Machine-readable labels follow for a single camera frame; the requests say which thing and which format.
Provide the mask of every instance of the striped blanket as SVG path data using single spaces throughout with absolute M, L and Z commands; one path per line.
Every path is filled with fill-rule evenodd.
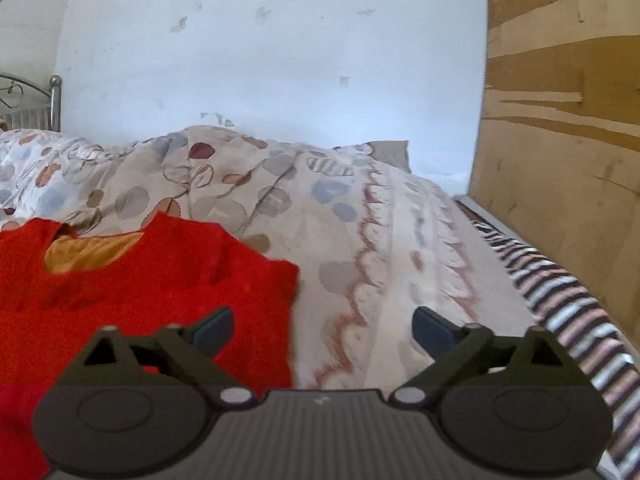
M 536 322 L 558 338 L 613 415 L 609 453 L 623 479 L 640 479 L 640 374 L 598 301 L 575 276 L 535 248 L 474 222 L 508 270 Z

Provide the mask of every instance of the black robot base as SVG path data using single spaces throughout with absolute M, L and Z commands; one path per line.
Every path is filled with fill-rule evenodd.
M 233 333 L 229 308 L 153 336 L 105 327 L 34 414 L 46 479 L 600 478 L 610 411 L 551 333 L 495 336 L 425 307 L 412 330 L 436 361 L 388 400 L 273 390 L 260 401 L 211 363 Z

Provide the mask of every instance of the bed post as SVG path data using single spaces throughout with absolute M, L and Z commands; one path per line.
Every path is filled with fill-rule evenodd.
M 52 131 L 59 132 L 62 106 L 62 78 L 59 75 L 51 76 L 51 79 L 49 79 L 49 88 L 51 88 L 50 126 Z

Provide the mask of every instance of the circular pad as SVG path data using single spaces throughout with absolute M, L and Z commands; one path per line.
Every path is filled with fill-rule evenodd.
M 80 476 L 138 476 L 178 460 L 208 418 L 190 386 L 54 386 L 33 433 L 60 469 Z
M 611 425 L 609 410 L 590 388 L 498 385 L 484 378 L 452 388 L 439 415 L 450 439 L 473 460 L 522 475 L 595 466 Z

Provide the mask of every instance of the pillow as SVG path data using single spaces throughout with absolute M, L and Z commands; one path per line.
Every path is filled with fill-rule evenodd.
M 408 140 L 372 140 L 365 144 L 352 144 L 351 146 L 336 146 L 334 150 L 341 151 L 347 148 L 355 148 L 359 152 L 365 152 L 371 158 L 394 166 L 405 173 L 411 173 L 409 167 Z

